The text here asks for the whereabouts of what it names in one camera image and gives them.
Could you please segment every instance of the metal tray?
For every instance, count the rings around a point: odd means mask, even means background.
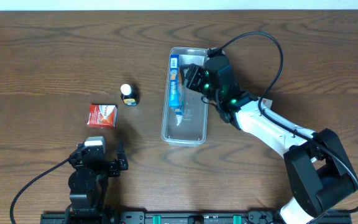
[[[206,49],[174,47],[170,55],[179,55],[182,65],[195,63],[204,65]],[[169,107],[169,69],[165,87],[165,103],[162,116],[161,138],[172,146],[196,147],[205,142],[208,104],[201,101],[202,94],[185,88],[185,108],[182,121],[177,125],[175,112]]]

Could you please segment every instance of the label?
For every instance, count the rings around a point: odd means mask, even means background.
[[[271,108],[272,107],[272,103],[273,103],[273,101],[272,100],[269,100],[269,99],[266,99],[266,98],[264,98],[263,100],[262,100],[262,103],[267,107],[267,108]]]
[[[178,59],[177,58],[171,58],[171,68],[178,68]]]
[[[135,99],[124,99],[124,103],[134,103]]]
[[[177,79],[177,75],[178,75],[178,70],[171,70],[169,72],[170,76],[171,76],[171,80],[176,80]]]

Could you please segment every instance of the small bottle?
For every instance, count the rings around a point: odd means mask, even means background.
[[[127,106],[135,106],[139,103],[139,95],[128,84],[121,86],[121,99]]]

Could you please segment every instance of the cable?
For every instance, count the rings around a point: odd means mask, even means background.
[[[203,96],[201,97],[201,101],[202,101],[203,103],[212,105],[212,106],[214,106],[214,107],[217,107],[216,104],[214,104],[214,103],[209,103],[209,102],[207,102],[207,101],[204,101],[204,98],[206,98],[206,99],[208,100],[208,97],[207,97],[206,95],[203,95]]]
[[[11,204],[11,210],[10,210],[10,216],[11,216],[11,222],[12,224],[16,224],[15,218],[13,216],[13,208],[15,207],[15,204],[17,202],[17,199],[20,197],[20,195],[28,188],[30,187],[30,185],[32,185],[35,181],[37,181],[38,179],[40,179],[41,177],[47,175],[48,173],[50,173],[51,171],[54,171],[56,168],[62,166],[63,164],[65,164],[66,162],[68,162],[71,158],[65,159],[63,162],[57,164],[56,166],[50,168],[49,170],[43,172],[42,174],[38,175],[38,177],[34,178],[33,180],[31,180],[28,184],[26,184],[22,190],[19,191],[19,193],[17,193],[16,197],[13,199],[12,204]]]
[[[358,190],[358,179],[355,177],[355,175],[353,174],[353,172],[351,172],[351,170],[348,168],[348,166],[345,165],[345,163],[339,158],[339,156],[332,150],[326,148],[325,146],[321,145],[320,143],[316,142],[315,140],[304,136],[302,134],[300,134],[296,129],[292,130],[288,127],[286,127],[285,125],[279,123],[278,121],[274,120],[274,118],[271,118],[269,115],[266,114],[265,110],[262,109],[262,100],[265,98],[266,94],[269,92],[269,90],[274,86],[274,84],[276,83],[276,81],[278,80],[278,78],[280,77],[280,74],[283,70],[283,61],[284,61],[284,56],[283,56],[283,50],[280,46],[280,44],[278,43],[278,41],[272,37],[269,34],[266,34],[265,32],[248,32],[245,34],[241,34],[238,35],[237,37],[233,38],[232,40],[230,40],[229,42],[227,42],[226,44],[224,44],[222,47],[219,48],[219,51],[222,51],[223,48],[227,47],[229,44],[233,43],[235,40],[240,39],[241,37],[245,37],[248,35],[263,35],[265,37],[268,37],[270,40],[272,40],[274,42],[274,44],[277,46],[277,49],[280,53],[280,67],[278,69],[278,72],[275,76],[275,78],[273,79],[273,81],[271,82],[271,84],[268,86],[268,88],[265,90],[265,92],[262,94],[262,96],[259,98],[258,101],[258,109],[260,111],[260,113],[262,115],[264,115],[269,121],[271,121],[272,123],[276,124],[277,126],[283,128],[284,130],[314,144],[318,149],[321,149],[323,152],[325,152],[326,154],[328,154],[329,156],[331,156],[333,159],[335,159],[336,161],[338,161],[343,168],[345,168],[347,174],[351,177],[351,179],[353,180],[354,184],[356,185],[356,188]],[[358,206],[356,208],[350,209],[350,210],[330,210],[331,212],[341,212],[341,213],[355,213],[358,212]]]

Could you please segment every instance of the white wall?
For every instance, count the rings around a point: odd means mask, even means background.
[[[0,10],[358,9],[358,0],[0,0]]]

